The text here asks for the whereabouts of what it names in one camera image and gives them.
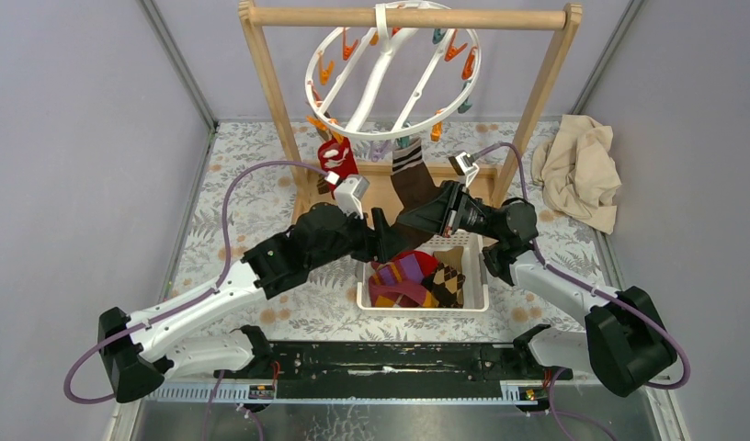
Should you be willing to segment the dark brown sock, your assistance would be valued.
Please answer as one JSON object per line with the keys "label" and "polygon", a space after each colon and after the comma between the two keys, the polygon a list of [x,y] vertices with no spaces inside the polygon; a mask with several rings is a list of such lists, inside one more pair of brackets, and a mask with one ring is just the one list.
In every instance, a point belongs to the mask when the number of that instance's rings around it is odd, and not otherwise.
{"label": "dark brown sock", "polygon": [[440,189],[426,165],[421,138],[411,138],[406,147],[392,152],[391,182],[403,205],[401,213],[423,206],[438,196]]}

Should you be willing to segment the purple orange striped sock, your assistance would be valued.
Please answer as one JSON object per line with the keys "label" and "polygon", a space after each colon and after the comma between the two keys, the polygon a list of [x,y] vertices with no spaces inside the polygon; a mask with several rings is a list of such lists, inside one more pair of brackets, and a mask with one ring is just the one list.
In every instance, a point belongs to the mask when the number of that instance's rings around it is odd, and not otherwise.
{"label": "purple orange striped sock", "polygon": [[375,308],[431,308],[429,292],[422,281],[411,278],[407,252],[396,255],[386,263],[371,262],[373,270],[368,279],[369,299]]}

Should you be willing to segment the tan brown sock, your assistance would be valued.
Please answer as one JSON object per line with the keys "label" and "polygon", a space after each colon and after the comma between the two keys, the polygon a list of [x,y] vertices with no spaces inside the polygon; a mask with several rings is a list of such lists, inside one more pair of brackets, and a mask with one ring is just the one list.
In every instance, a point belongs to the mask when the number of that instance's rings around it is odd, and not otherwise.
{"label": "tan brown sock", "polygon": [[433,253],[433,256],[439,261],[439,263],[453,268],[460,273],[463,271],[463,255],[463,246],[454,246],[447,250],[436,250]]}

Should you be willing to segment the red santa bear sock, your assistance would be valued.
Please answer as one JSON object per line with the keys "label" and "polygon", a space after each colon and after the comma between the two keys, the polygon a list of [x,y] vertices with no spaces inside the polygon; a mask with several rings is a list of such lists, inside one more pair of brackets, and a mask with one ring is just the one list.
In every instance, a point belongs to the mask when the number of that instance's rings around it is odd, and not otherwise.
{"label": "red santa bear sock", "polygon": [[408,263],[409,274],[415,281],[423,281],[432,276],[439,266],[439,261],[433,255],[423,251],[407,252],[404,258]]}

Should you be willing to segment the small red sock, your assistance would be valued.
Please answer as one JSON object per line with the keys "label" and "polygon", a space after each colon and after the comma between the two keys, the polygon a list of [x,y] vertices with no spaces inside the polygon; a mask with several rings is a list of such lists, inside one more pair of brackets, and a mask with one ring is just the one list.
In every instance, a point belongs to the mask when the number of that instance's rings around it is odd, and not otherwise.
{"label": "small red sock", "polygon": [[331,138],[326,141],[318,149],[317,158],[323,170],[334,172],[341,179],[359,174],[349,138],[343,138],[342,141]]}

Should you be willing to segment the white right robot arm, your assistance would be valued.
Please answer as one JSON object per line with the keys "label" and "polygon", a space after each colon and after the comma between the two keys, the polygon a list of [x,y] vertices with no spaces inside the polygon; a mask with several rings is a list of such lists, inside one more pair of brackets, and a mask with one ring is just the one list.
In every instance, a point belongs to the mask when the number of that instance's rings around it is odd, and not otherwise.
{"label": "white right robot arm", "polygon": [[688,381],[686,352],[665,329],[648,293],[595,285],[545,258],[537,244],[537,213],[525,198],[491,207],[462,183],[445,181],[436,197],[396,220],[437,236],[462,230],[491,239],[482,250],[490,276],[542,297],[583,325],[581,332],[547,327],[527,337],[512,355],[521,377],[569,368],[589,372],[610,392],[627,397],[643,386],[659,388],[655,378],[680,362],[682,376],[666,387],[677,389]]}

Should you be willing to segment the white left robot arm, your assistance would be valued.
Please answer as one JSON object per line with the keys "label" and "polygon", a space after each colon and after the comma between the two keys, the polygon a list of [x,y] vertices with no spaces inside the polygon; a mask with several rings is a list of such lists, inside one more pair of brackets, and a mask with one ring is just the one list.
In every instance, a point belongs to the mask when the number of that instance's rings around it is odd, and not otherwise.
{"label": "white left robot arm", "polygon": [[408,241],[382,209],[365,220],[338,206],[318,203],[286,231],[247,250],[223,279],[133,313],[114,307],[98,318],[98,353],[118,403],[139,400],[166,379],[204,370],[267,372],[265,347],[248,336],[213,343],[191,334],[229,312],[269,300],[307,282],[310,273],[344,257],[363,263],[391,260]]}

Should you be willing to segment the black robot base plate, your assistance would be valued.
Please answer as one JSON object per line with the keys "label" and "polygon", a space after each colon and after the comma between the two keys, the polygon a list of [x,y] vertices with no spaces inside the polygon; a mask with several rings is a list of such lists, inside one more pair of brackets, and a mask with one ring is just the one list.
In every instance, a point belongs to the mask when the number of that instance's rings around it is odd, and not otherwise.
{"label": "black robot base plate", "polygon": [[545,388],[553,374],[571,379],[571,370],[544,367],[524,346],[491,343],[384,343],[278,341],[259,349],[246,367],[224,371],[225,379],[429,383],[501,381]]}

